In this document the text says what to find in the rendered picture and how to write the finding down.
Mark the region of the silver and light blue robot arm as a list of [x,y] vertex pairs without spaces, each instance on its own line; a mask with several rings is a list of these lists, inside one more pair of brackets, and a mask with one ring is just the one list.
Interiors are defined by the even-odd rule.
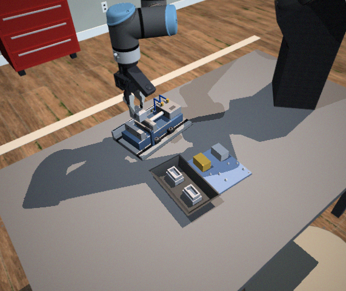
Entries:
[[[277,5],[281,11],[287,11],[309,1],[277,0]],[[139,39],[171,36],[178,31],[176,7],[167,4],[167,0],[141,0],[141,8],[128,2],[115,4],[108,8],[106,17],[114,60],[120,64],[139,60]],[[137,65],[125,74],[145,97],[155,92],[156,87]]]

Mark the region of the yellow rectangular block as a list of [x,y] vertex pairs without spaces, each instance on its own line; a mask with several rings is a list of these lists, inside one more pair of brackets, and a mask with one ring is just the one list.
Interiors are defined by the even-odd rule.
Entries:
[[208,170],[211,166],[211,161],[206,158],[202,153],[199,153],[193,157],[193,164],[201,171]]

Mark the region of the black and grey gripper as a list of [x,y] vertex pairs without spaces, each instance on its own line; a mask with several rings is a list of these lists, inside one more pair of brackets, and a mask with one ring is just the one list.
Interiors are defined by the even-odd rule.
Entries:
[[[133,67],[137,63],[138,61],[132,64],[118,63],[119,70],[113,74],[116,87],[118,87],[122,91],[124,90],[124,96],[122,97],[122,99],[128,105],[132,115],[135,114],[135,105],[134,105],[135,97],[137,97],[140,100],[140,108],[142,109],[143,109],[144,101],[145,101],[145,96],[140,92],[140,90],[133,84],[133,82],[125,74],[126,70],[129,69],[129,67]],[[131,93],[133,93],[134,96]]]

